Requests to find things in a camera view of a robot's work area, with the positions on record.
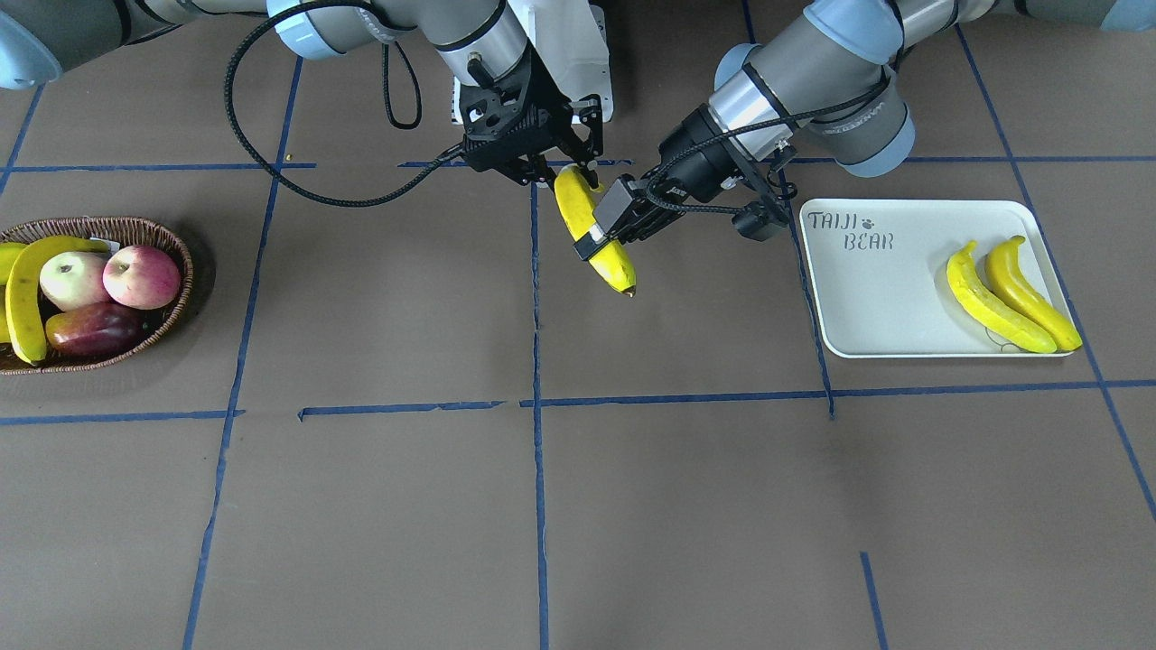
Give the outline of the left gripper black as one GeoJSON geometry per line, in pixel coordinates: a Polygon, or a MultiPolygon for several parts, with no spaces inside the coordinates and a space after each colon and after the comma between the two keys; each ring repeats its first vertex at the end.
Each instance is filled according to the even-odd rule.
{"type": "Polygon", "coordinates": [[[612,241],[625,246],[669,226],[669,210],[649,200],[647,189],[665,202],[677,205],[686,204],[688,197],[709,204],[722,193],[722,180],[738,173],[726,145],[707,145],[702,152],[674,161],[679,153],[721,132],[707,104],[701,104],[659,145],[660,165],[667,167],[664,180],[654,180],[657,167],[647,172],[646,180],[620,176],[594,207],[594,226],[579,227],[581,238],[575,242],[575,252],[583,263],[591,263],[612,241]]]}

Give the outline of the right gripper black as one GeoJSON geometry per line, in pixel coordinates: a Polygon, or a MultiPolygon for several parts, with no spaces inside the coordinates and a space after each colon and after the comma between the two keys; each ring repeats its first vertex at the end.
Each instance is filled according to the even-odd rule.
{"type": "Polygon", "coordinates": [[[603,152],[603,136],[565,135],[573,124],[562,94],[536,50],[524,50],[503,77],[492,77],[483,58],[467,62],[459,108],[465,136],[460,155],[475,172],[509,172],[523,186],[555,186],[544,153],[557,148],[578,167],[590,189],[601,189],[594,168],[603,152]]]}

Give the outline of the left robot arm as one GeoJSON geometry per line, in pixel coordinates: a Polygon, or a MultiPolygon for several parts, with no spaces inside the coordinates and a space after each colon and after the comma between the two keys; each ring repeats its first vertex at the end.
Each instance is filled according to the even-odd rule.
{"type": "Polygon", "coordinates": [[[1153,29],[1151,1],[814,1],[773,40],[739,45],[719,62],[714,90],[660,145],[660,164],[623,173],[594,209],[583,209],[575,251],[591,260],[644,241],[689,210],[726,213],[765,241],[791,217],[788,194],[769,179],[805,132],[849,173],[891,172],[914,143],[901,98],[901,61],[917,42],[987,14],[1153,29]],[[770,160],[769,172],[759,162],[770,160]]]}

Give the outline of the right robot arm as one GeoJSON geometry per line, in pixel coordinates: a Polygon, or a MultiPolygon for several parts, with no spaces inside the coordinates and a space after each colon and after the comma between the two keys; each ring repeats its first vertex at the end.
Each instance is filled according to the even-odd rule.
{"type": "Polygon", "coordinates": [[[601,99],[561,90],[507,1],[5,1],[3,88],[34,89],[118,49],[156,40],[195,21],[240,15],[257,21],[227,65],[227,120],[247,155],[294,193],[244,135],[234,86],[240,62],[265,34],[310,60],[343,56],[368,42],[388,51],[405,34],[433,45],[460,86],[461,143],[421,173],[462,160],[521,185],[553,184],[546,153],[561,152],[591,186],[601,156],[601,99]]]}

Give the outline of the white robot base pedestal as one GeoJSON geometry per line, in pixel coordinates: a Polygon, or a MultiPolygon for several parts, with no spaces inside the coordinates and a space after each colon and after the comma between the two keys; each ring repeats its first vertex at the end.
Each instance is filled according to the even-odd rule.
{"type": "Polygon", "coordinates": [[[612,110],[610,49],[587,1],[430,1],[422,30],[457,79],[457,120],[480,116],[468,94],[516,77],[531,53],[566,99],[612,110]]]}

